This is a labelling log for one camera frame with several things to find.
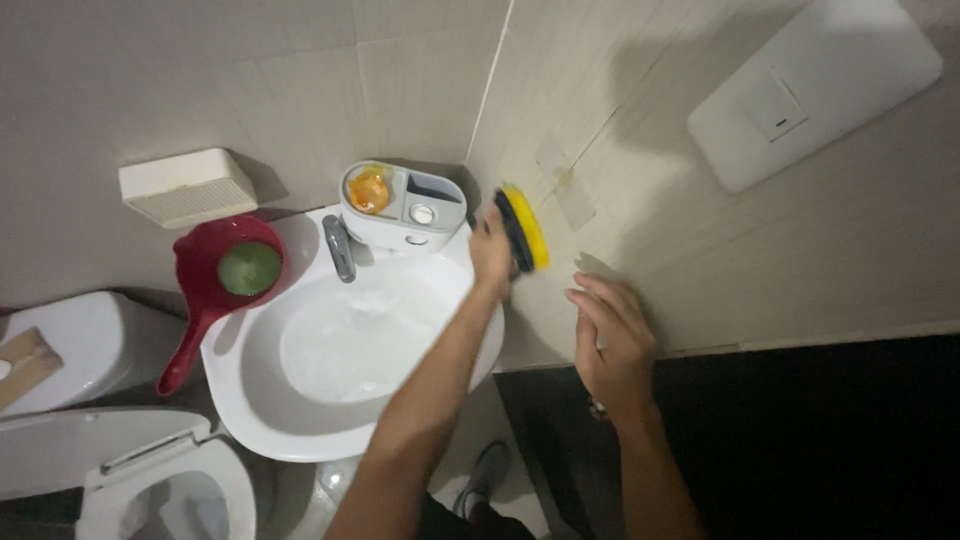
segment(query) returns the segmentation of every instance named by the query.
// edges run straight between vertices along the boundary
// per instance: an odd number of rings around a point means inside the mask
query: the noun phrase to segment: person
[[[509,454],[502,443],[480,456],[451,513],[426,493],[468,394],[487,325],[510,290],[513,260],[491,205],[469,241],[474,284],[453,318],[383,411],[325,540],[433,538],[528,540],[517,520],[490,508]],[[574,275],[575,365],[607,410],[620,442],[628,538],[703,538],[705,532],[670,452],[652,388],[656,347],[636,296],[621,282]],[[597,339],[605,342],[598,348]]]

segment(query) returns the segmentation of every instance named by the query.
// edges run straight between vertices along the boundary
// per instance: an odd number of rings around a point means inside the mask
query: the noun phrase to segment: gray sneaker
[[[493,491],[500,487],[510,469],[510,448],[503,441],[493,441],[477,456],[470,472],[470,480],[457,500],[453,512],[468,519],[474,505],[489,502]]]

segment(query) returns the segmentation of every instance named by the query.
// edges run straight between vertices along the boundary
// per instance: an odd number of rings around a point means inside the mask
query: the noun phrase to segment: sink
[[[473,282],[463,225],[438,253],[407,256],[352,242],[356,280],[337,278],[321,221],[340,205],[272,223],[290,274],[270,302],[217,321],[201,344],[224,425],[250,450],[316,462],[364,452],[376,420]],[[499,307],[470,389],[503,342]]]

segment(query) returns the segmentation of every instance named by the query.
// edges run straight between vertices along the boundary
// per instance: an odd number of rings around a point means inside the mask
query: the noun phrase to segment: faucet
[[[357,277],[357,269],[353,264],[353,255],[350,253],[350,235],[347,227],[340,220],[340,216],[328,215],[324,217],[324,237],[326,247],[330,248],[333,266],[337,269],[337,277],[341,282],[350,283]]]

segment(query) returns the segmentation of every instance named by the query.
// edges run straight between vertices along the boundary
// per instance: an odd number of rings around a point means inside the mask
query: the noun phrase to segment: hand
[[[586,290],[565,291],[567,300],[580,309],[577,373],[614,425],[629,422],[655,406],[652,372],[657,340],[626,284],[584,272],[574,274],[573,280]],[[606,341],[601,350],[597,336]]]
[[[502,298],[510,291],[510,274],[514,259],[510,241],[503,230],[503,217],[494,204],[484,208],[470,237],[470,260],[473,262],[473,287],[491,291]]]

